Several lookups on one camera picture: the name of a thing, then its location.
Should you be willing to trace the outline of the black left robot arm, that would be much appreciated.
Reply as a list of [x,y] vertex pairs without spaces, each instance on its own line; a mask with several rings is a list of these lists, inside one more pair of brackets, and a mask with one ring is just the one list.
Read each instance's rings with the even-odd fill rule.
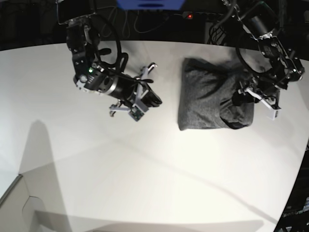
[[[223,42],[232,40],[234,55],[211,46],[206,57],[186,58],[179,114],[251,115],[258,102],[277,113],[280,91],[300,80],[305,69],[265,1],[224,0],[223,5],[225,13],[213,22],[209,33],[223,28]],[[257,71],[243,58],[240,48],[247,38],[255,40],[270,69]]]

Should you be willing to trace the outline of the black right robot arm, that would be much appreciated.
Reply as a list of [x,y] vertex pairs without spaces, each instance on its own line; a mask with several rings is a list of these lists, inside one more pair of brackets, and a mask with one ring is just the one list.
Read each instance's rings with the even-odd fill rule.
[[[67,26],[66,44],[72,54],[75,71],[73,81],[79,90],[117,99],[117,103],[109,107],[110,116],[114,116],[116,112],[126,112],[135,121],[139,121],[150,108],[162,104],[161,99],[149,86],[153,83],[149,74],[157,65],[151,63],[144,66],[135,77],[124,73],[128,53],[122,51],[114,26],[97,13],[95,1],[57,0],[56,11],[58,23]],[[107,63],[101,59],[112,51],[109,48],[98,47],[101,33],[93,24],[95,19],[105,23],[114,35],[114,63]]]

